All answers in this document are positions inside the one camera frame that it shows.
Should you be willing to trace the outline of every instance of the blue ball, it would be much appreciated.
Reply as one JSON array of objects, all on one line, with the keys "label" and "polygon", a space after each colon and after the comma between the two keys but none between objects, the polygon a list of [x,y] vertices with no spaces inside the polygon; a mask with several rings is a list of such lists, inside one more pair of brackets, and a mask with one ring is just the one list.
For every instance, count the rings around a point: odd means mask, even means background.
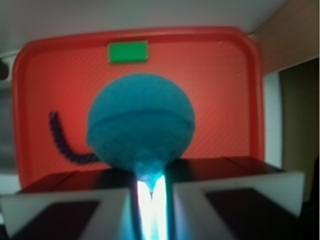
[{"label": "blue ball", "polygon": [[152,191],[166,164],[190,144],[195,114],[172,81],[132,74],[107,85],[88,114],[87,144],[106,164],[134,172]]}]

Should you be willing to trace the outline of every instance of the wooden panel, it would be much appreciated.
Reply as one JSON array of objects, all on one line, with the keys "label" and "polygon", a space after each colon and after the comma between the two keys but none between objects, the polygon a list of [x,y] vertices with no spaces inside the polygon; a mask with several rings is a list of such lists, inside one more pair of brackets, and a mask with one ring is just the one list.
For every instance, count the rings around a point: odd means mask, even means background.
[{"label": "wooden panel", "polygon": [[319,1],[289,0],[253,38],[261,47],[265,74],[319,56]]}]

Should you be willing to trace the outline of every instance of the green rectangle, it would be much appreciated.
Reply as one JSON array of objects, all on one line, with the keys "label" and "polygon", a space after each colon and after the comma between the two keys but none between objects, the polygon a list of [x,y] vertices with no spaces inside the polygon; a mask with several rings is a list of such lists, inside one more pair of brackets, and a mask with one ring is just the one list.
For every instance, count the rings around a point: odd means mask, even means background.
[{"label": "green rectangle", "polygon": [[144,62],[148,59],[148,42],[115,42],[108,46],[110,63]]}]

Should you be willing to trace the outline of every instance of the orange tray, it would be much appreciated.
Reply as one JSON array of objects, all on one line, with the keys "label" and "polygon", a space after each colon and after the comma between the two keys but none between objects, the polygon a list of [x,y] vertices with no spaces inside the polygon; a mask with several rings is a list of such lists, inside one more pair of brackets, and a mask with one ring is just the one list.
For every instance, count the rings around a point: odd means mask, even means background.
[{"label": "orange tray", "polygon": [[[108,63],[107,45],[124,41],[148,41],[148,61]],[[22,187],[48,174],[108,168],[77,165],[61,155],[49,113],[59,112],[75,152],[91,153],[87,115],[95,96],[134,73],[170,79],[191,100],[196,130],[184,158],[264,159],[261,59],[246,34],[230,27],[183,27],[73,35],[31,42],[16,58],[12,96]]]}]

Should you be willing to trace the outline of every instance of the bright light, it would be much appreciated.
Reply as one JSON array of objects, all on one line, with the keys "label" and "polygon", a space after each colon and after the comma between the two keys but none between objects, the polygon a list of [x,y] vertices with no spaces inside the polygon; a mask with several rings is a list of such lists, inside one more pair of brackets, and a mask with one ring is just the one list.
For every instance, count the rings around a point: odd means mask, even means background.
[{"label": "bright light", "polygon": [[137,183],[138,204],[141,219],[141,231],[144,240],[151,240],[151,225],[153,218],[153,204],[148,186],[142,182]]},{"label": "bright light", "polygon": [[167,194],[165,176],[155,183],[151,198],[148,186],[137,182],[141,231],[144,240],[167,240]]},{"label": "bright light", "polygon": [[156,215],[158,239],[167,240],[167,192],[164,175],[162,175],[155,183],[152,203]]}]

